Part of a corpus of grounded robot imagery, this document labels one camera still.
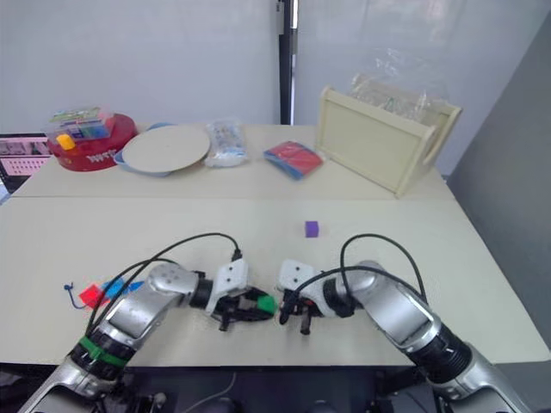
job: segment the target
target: white table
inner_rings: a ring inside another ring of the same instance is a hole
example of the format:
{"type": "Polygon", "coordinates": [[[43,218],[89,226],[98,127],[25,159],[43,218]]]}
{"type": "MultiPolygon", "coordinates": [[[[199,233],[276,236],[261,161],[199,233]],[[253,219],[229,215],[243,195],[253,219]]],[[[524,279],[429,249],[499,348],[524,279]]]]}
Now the white table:
{"type": "MultiPolygon", "coordinates": [[[[246,126],[252,160],[239,168],[213,170],[201,164],[165,178],[138,176],[111,168],[70,172],[50,160],[23,185],[15,197],[144,197],[290,200],[394,200],[386,189],[329,162],[306,180],[295,182],[263,159],[263,151],[286,140],[313,147],[311,126],[246,126]]],[[[433,170],[403,200],[453,200],[433,170]]]]}
{"type": "MultiPolygon", "coordinates": [[[[461,338],[493,362],[549,360],[522,304],[436,172],[402,200],[331,162],[305,181],[291,182],[259,158],[261,149],[291,138],[309,143],[313,129],[250,126],[246,133],[253,161],[234,170],[198,168],[189,176],[153,179],[117,169],[78,174],[50,162],[0,207],[0,361],[59,362],[83,334],[88,316],[71,308],[63,284],[73,281],[80,291],[203,231],[237,238],[251,282],[274,294],[285,258],[332,268],[347,237],[385,234],[411,251],[431,306],[461,338]],[[240,180],[229,182],[228,176],[240,180]],[[319,238],[304,238],[307,219],[320,223],[319,238]]],[[[231,252],[224,240],[203,240],[169,257],[212,276],[231,252]]],[[[383,242],[353,244],[348,257],[350,263],[378,260],[415,285],[406,259],[383,242]]],[[[409,364],[366,314],[314,319],[310,336],[299,333],[298,322],[237,324],[221,333],[200,311],[175,309],[132,364],[409,364]]]]}

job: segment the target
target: plastic container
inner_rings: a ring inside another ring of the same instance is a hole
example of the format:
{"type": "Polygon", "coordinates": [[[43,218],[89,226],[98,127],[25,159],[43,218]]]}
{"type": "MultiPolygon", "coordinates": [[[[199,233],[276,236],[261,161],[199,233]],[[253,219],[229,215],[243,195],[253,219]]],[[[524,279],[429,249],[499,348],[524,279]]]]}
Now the plastic container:
{"type": "Polygon", "coordinates": [[[52,142],[64,133],[75,141],[105,139],[111,136],[114,125],[113,114],[104,108],[77,108],[57,112],[48,122],[44,133],[52,142]]]}
{"type": "Polygon", "coordinates": [[[64,150],[56,140],[48,140],[48,148],[61,166],[68,170],[104,170],[115,166],[115,154],[136,136],[136,126],[124,114],[113,117],[114,128],[109,139],[75,141],[75,146],[64,150]]]}
{"type": "Polygon", "coordinates": [[[207,125],[210,151],[205,165],[210,168],[230,168],[249,159],[245,148],[245,135],[236,120],[217,120],[207,125]]]}

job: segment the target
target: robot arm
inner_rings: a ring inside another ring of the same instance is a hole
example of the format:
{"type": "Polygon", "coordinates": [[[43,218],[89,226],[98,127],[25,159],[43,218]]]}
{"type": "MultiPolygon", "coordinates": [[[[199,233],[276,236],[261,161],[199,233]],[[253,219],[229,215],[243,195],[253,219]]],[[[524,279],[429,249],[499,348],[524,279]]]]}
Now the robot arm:
{"type": "MultiPolygon", "coordinates": [[[[360,262],[358,266],[382,270],[376,262],[360,262]]],[[[312,267],[287,260],[282,265],[279,288],[293,290],[314,275],[312,267]]],[[[356,305],[420,367],[454,411],[532,411],[505,376],[472,345],[455,336],[411,289],[372,271],[348,271],[347,278],[356,305]]],[[[301,295],[306,306],[315,304],[316,309],[308,313],[318,311],[324,317],[335,317],[349,303],[341,277],[314,282],[301,295]]]]}
{"type": "MultiPolygon", "coordinates": [[[[170,308],[189,305],[224,319],[225,300],[236,303],[249,292],[247,274],[248,266],[243,259],[221,267],[215,280],[201,278],[176,264],[158,265],[140,289],[119,302],[91,334],[79,340],[20,413],[47,411],[41,404],[53,398],[54,389],[59,387],[88,400],[109,394],[118,384],[125,365],[170,308]]],[[[67,404],[69,400],[63,398],[62,402],[67,404]]]]}

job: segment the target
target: purple cube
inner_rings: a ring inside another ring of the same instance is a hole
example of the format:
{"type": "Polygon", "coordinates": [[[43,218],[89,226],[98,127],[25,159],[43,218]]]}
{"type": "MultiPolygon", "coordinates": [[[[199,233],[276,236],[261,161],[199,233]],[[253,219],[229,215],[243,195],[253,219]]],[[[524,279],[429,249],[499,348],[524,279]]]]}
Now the purple cube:
{"type": "Polygon", "coordinates": [[[319,235],[318,221],[307,221],[304,225],[306,238],[317,238],[319,235]]]}

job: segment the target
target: plastic bag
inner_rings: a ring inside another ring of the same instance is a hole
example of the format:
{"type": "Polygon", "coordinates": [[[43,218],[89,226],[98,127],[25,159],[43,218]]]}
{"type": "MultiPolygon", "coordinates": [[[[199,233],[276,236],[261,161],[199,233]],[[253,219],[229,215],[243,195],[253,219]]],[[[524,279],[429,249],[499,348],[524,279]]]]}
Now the plastic bag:
{"type": "Polygon", "coordinates": [[[207,125],[210,151],[205,165],[210,168],[237,166],[249,159],[245,148],[245,136],[235,120],[217,120],[207,125]]]}
{"type": "Polygon", "coordinates": [[[365,73],[354,77],[349,96],[424,123],[427,110],[445,102],[448,94],[434,62],[395,49],[373,48],[368,50],[365,73]],[[393,93],[385,85],[402,92],[393,93]]]}
{"type": "Polygon", "coordinates": [[[297,181],[318,168],[324,160],[296,142],[283,142],[264,152],[264,158],[297,181]]]}

